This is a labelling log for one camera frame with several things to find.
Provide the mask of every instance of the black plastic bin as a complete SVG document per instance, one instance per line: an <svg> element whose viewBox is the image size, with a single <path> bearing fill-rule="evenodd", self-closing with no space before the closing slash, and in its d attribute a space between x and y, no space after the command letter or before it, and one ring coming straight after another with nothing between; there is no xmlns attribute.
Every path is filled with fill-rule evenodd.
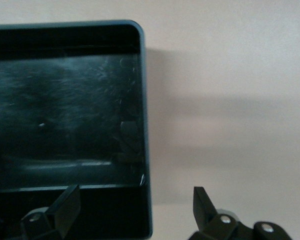
<svg viewBox="0 0 300 240"><path fill-rule="evenodd" d="M0 25L0 219L80 186L66 239L152 234L145 45L129 20Z"/></svg>

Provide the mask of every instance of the silver screw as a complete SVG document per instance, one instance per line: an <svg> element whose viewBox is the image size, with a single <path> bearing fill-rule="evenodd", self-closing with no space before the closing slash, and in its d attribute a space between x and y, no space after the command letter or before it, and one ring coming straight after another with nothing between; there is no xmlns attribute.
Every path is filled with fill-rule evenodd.
<svg viewBox="0 0 300 240"><path fill-rule="evenodd" d="M226 216L226 215L222 215L222 216L220 217L220 219L221 219L221 221L222 221L224 224L229 224L229 223L231 223L230 217L228 217L228 216Z"/></svg>
<svg viewBox="0 0 300 240"><path fill-rule="evenodd" d="M272 226L270 226L269 224L267 224L267 223L263 223L261 225L261 227L262 227L263 230L265 230L268 233L273 233L274 232L274 228Z"/></svg>
<svg viewBox="0 0 300 240"><path fill-rule="evenodd" d="M32 217L29 219L30 222L35 222L41 217L40 213L34 213Z"/></svg>

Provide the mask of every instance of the white tabletop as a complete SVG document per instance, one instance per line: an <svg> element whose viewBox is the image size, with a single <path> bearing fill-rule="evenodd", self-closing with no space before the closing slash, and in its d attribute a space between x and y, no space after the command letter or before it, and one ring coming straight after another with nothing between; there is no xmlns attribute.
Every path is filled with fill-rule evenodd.
<svg viewBox="0 0 300 240"><path fill-rule="evenodd" d="M145 32L151 239L196 231L194 186L300 239L300 1L0 0L0 24L110 19Z"/></svg>

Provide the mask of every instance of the table surface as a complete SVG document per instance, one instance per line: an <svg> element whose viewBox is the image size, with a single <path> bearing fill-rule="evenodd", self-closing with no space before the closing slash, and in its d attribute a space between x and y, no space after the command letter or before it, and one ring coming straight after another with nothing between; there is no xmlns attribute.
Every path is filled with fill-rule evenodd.
<svg viewBox="0 0 300 240"><path fill-rule="evenodd" d="M0 24L112 19L145 32L151 239L196 231L194 186L300 239L300 1L0 0Z"/></svg>

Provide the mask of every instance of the screw head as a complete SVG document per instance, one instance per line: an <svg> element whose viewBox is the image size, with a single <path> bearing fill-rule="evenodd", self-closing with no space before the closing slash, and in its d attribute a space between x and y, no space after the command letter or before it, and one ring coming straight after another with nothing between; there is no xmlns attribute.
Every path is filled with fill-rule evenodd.
<svg viewBox="0 0 300 240"><path fill-rule="evenodd" d="M30 217L29 221L30 221L30 222L35 222L35 221L37 221L40 217L41 217L41 214L40 214L40 213L34 213L34 214L32 214L32 216Z"/></svg>
<svg viewBox="0 0 300 240"><path fill-rule="evenodd" d="M226 215L222 215L222 216L220 217L220 219L221 219L221 221L222 221L224 224L229 224L229 223L231 223L230 217L228 217L228 216L226 216Z"/></svg>
<svg viewBox="0 0 300 240"><path fill-rule="evenodd" d="M270 226L269 224L267 224L267 223L263 223L263 224L261 225L261 227L262 227L262 229L263 229L264 231L266 231L267 233L273 233L273 232L274 232L274 228L273 228L272 226Z"/></svg>

